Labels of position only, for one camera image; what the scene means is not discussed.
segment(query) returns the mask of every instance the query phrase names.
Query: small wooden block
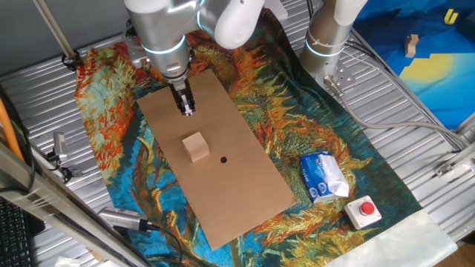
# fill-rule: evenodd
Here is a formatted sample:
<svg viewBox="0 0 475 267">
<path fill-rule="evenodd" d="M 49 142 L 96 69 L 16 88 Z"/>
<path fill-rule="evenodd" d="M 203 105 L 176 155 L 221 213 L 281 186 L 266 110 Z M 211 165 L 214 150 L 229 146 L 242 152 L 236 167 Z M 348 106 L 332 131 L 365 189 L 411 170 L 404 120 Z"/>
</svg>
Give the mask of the small wooden block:
<svg viewBox="0 0 475 267">
<path fill-rule="evenodd" d="M 413 58 L 416 55 L 416 45 L 419 42 L 417 34 L 411 34 L 407 37 L 404 43 L 404 55 L 408 58 Z"/>
<path fill-rule="evenodd" d="M 417 45 L 419 42 L 419 36 L 417 34 L 411 34 L 406 39 L 407 45 Z"/>
<path fill-rule="evenodd" d="M 200 132 L 185 138 L 182 142 L 191 162 L 196 162 L 209 155 L 209 146 Z"/>
</svg>

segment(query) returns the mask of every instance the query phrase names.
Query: orange and blue painting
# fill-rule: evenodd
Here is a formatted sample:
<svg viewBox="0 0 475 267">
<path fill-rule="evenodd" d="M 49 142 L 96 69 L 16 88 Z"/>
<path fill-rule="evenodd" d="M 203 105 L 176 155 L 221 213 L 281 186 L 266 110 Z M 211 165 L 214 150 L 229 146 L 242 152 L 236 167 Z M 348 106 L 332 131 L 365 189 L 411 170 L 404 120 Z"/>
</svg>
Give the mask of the orange and blue painting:
<svg viewBox="0 0 475 267">
<path fill-rule="evenodd" d="M 136 103 L 167 87 L 162 76 L 146 63 L 132 66 L 123 43 L 88 51 L 77 72 L 76 102 L 112 202 L 173 233 L 183 266 L 324 266 L 421 209 L 360 127 L 304 71 L 269 11 L 235 50 L 219 47 L 202 31 L 186 38 L 196 53 L 190 75 L 214 71 L 298 204 L 212 251 Z M 312 204 L 299 160 L 318 151 L 336 158 L 350 184 L 348 198 Z M 383 219 L 356 231 L 344 206 L 365 195 Z M 129 235 L 156 266 L 174 265 L 172 238 Z"/>
</svg>

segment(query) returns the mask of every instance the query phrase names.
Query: white cable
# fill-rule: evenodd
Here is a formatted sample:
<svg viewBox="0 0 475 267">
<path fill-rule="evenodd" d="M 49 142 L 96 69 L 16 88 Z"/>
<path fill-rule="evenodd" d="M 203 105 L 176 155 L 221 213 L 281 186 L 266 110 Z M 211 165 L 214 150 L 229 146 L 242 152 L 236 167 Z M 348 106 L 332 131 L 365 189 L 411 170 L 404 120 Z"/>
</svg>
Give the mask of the white cable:
<svg viewBox="0 0 475 267">
<path fill-rule="evenodd" d="M 381 74 L 386 76 L 387 79 L 391 81 L 391 79 L 387 76 L 386 73 L 381 71 L 378 67 L 375 65 L 370 64 L 369 62 L 365 62 L 361 59 L 358 59 L 354 57 L 352 54 L 349 54 L 347 51 L 343 51 L 343 53 L 346 53 L 348 56 L 354 58 L 355 60 L 360 61 L 361 63 L 365 63 L 366 65 L 369 65 L 371 67 L 375 67 Z M 428 122 L 401 122 L 401 123 L 392 123 L 392 124 L 383 124 L 383 125 L 377 125 L 369 122 L 365 122 L 364 120 L 360 119 L 356 114 L 353 112 L 353 110 L 350 108 L 350 104 L 348 104 L 347 99 L 345 98 L 344 95 L 339 96 L 341 99 L 341 102 L 343 103 L 344 107 L 347 109 L 347 112 L 351 115 L 354 120 L 359 123 L 360 125 L 363 125 L 364 127 L 367 128 L 374 128 L 374 129 L 388 129 L 388 128 L 401 128 L 401 127 L 406 127 L 406 126 L 413 126 L 413 127 L 427 127 L 427 128 L 432 128 L 437 131 L 440 131 L 444 134 L 447 134 L 448 136 L 452 137 L 456 141 L 460 142 L 464 147 L 470 146 L 470 143 L 463 139 L 461 136 L 458 134 L 454 133 L 453 131 L 448 130 L 447 128 L 435 125 L 433 123 L 428 123 Z"/>
</svg>

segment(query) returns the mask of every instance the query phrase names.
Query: metal table surface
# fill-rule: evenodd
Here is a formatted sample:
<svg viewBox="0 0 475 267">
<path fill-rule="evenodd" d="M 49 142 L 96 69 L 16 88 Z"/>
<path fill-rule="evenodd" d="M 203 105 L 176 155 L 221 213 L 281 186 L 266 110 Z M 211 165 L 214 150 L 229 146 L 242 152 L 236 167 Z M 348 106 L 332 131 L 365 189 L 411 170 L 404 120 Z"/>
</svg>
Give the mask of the metal table surface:
<svg viewBox="0 0 475 267">
<path fill-rule="evenodd" d="M 313 2 L 315 9 L 321 4 L 318 0 Z M 307 5 L 304 0 L 283 0 L 282 3 L 289 13 L 282 25 L 299 54 L 309 23 Z M 91 47 L 107 47 L 116 42 L 120 42 L 120 37 Z M 91 47 L 81 49 L 81 56 Z M 366 60 L 365 55 L 352 48 L 345 52 Z M 344 92 L 352 109 L 362 119 L 373 123 L 438 122 L 404 85 L 390 81 L 378 69 L 346 54 L 341 62 L 356 79 L 356 83 L 344 88 Z M 2 77 L 0 83 L 30 130 L 32 142 L 42 151 L 52 150 L 54 131 L 65 132 L 68 160 L 63 164 L 80 168 L 83 173 L 81 178 L 71 180 L 68 187 L 95 211 L 112 206 L 74 100 L 75 73 L 66 69 L 58 58 Z M 428 128 L 364 129 L 364 132 L 421 205 L 452 238 L 458 240 L 475 225 L 474 174 L 468 171 L 458 179 L 448 180 L 447 177 L 438 178 L 433 171 L 454 156 L 452 144 L 440 133 Z M 41 267 L 53 266 L 58 256 L 80 259 L 82 266 L 113 265 L 98 263 L 83 245 L 49 225 L 34 237 L 34 244 L 36 262 Z"/>
</svg>

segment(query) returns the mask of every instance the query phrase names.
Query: red button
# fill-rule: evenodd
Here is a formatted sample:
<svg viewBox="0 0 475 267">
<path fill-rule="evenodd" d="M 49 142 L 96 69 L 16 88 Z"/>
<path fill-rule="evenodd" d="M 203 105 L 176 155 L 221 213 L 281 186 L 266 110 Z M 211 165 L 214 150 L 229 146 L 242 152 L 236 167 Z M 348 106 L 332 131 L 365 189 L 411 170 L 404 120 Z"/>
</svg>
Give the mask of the red button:
<svg viewBox="0 0 475 267">
<path fill-rule="evenodd" d="M 361 204 L 361 212 L 366 215 L 371 215 L 374 212 L 374 205 L 371 202 L 364 202 Z"/>
</svg>

